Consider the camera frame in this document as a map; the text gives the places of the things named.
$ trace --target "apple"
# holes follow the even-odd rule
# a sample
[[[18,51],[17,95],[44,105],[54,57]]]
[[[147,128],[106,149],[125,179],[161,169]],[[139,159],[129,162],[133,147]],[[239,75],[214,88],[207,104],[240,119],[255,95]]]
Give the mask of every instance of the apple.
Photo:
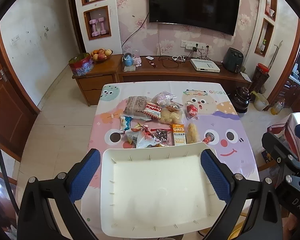
[[[99,53],[98,54],[98,59],[99,60],[103,60],[106,57],[106,55],[104,53]]]
[[[105,52],[105,50],[104,49],[99,49],[98,50],[98,54],[100,54],[100,53],[104,53]]]
[[[105,55],[106,56],[110,56],[111,54],[112,54],[112,50],[111,49],[107,49],[106,51],[105,51]]]

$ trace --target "red and white striped cloth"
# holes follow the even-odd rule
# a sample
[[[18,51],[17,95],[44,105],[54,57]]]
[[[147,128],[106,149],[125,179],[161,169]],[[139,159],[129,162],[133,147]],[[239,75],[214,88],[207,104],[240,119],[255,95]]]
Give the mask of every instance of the red and white striped cloth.
[[[292,113],[276,124],[269,126],[267,131],[270,131],[273,134],[279,134],[284,130],[284,137],[287,140],[290,149],[300,161],[300,139],[294,133],[294,129],[298,124],[300,124],[300,113]]]

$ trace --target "floral wallpaper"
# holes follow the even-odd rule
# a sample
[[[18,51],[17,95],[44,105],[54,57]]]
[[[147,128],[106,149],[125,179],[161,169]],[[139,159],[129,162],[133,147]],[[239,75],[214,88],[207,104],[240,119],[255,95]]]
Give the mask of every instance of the floral wallpaper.
[[[208,57],[212,60],[222,61],[229,47],[242,51],[246,56],[256,25],[258,6],[259,0],[240,0],[234,36],[187,25],[154,24],[147,20],[125,43],[123,52],[138,49],[143,56],[160,55],[160,52],[161,55],[188,55],[189,50],[180,47],[181,40],[187,40],[209,45]],[[117,0],[117,8],[123,43],[142,25],[148,13],[148,0]]]

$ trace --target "tablecloth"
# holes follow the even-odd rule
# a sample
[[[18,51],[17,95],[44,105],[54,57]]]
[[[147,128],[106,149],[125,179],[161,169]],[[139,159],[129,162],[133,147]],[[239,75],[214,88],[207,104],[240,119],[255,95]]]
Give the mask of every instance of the tablecloth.
[[[292,113],[279,122],[269,126],[267,131],[274,134],[279,134],[283,131],[290,149],[300,161],[300,139],[294,133],[294,129],[298,124],[300,124],[300,113]]]
[[[218,83],[207,82],[132,82],[108,84],[103,87],[93,121],[88,149],[95,148],[102,156],[106,149],[131,148],[119,133],[120,115],[130,96],[154,97],[162,91],[177,96],[175,102],[186,104],[191,101],[198,108],[199,119],[188,120],[183,114],[185,127],[189,122],[197,125],[200,139],[205,134],[214,134],[209,146],[215,148],[218,159],[227,164],[233,173],[241,173],[246,179],[259,180],[253,152],[242,123],[227,94]],[[146,122],[149,128],[169,128],[157,121]],[[81,214],[95,234],[102,233],[100,223],[100,179],[101,166],[91,180],[81,202]]]

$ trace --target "tv stand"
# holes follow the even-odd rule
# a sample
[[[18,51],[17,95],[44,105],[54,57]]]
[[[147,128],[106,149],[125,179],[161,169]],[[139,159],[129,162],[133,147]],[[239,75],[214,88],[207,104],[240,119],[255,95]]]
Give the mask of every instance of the tv stand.
[[[197,81],[220,83],[226,93],[235,91],[236,87],[249,87],[240,73],[227,71],[220,62],[215,62],[220,72],[196,71],[191,62],[178,62],[171,60],[159,61],[158,56],[151,60],[157,66],[153,67],[146,57],[141,57],[142,65],[136,71],[124,72],[122,55],[111,55],[105,62],[94,65],[94,68],[84,76],[75,77],[77,84],[87,101],[87,104],[97,105],[101,95],[102,87],[110,83],[119,82],[141,82],[141,81]]]

